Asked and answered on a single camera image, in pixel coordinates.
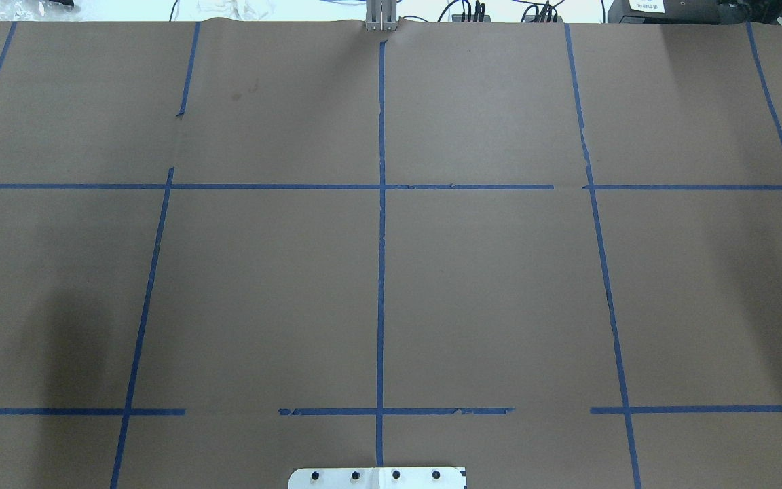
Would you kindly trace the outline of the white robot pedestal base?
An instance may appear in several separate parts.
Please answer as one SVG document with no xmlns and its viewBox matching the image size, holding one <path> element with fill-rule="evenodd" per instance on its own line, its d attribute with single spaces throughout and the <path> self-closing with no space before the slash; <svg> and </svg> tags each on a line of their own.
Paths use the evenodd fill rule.
<svg viewBox="0 0 782 489">
<path fill-rule="evenodd" d="M 458 467 L 334 467 L 293 471 L 288 488 L 466 488 Z"/>
</svg>

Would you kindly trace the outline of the aluminium frame post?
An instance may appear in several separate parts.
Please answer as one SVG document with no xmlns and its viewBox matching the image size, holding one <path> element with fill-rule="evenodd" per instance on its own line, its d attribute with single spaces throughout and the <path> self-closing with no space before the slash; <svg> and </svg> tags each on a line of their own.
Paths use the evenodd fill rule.
<svg viewBox="0 0 782 489">
<path fill-rule="evenodd" d="M 399 25 L 397 0 L 366 0 L 365 28 L 367 31 L 396 31 Z"/>
</svg>

